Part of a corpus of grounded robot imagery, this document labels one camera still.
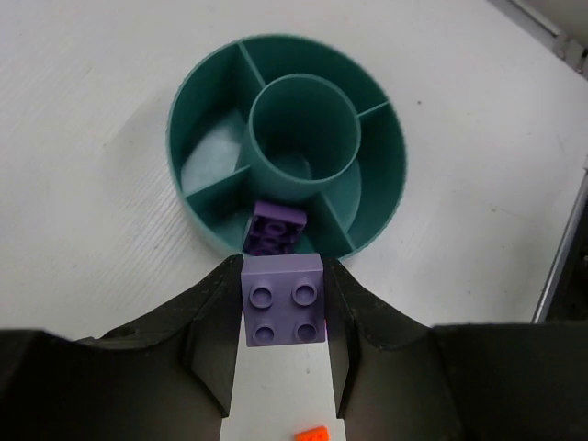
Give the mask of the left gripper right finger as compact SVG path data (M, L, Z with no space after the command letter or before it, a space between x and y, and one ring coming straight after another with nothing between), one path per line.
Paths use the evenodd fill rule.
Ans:
M427 327L323 262L336 415L350 440L584 440L582 322Z

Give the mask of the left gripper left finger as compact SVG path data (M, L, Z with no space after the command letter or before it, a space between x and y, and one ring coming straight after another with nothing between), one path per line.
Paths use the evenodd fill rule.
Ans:
M216 440L230 412L243 258L99 338L1 332L4 440Z

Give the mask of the light purple square lego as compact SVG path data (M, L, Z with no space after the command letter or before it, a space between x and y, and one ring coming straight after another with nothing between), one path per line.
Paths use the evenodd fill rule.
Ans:
M318 254L247 256L241 287L249 347L325 341L323 265Z

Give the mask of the dark purple long lego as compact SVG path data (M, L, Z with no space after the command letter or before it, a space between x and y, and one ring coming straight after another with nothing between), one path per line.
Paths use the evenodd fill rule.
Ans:
M258 200L246 227L243 252L249 255L292 254L307 225L302 209Z

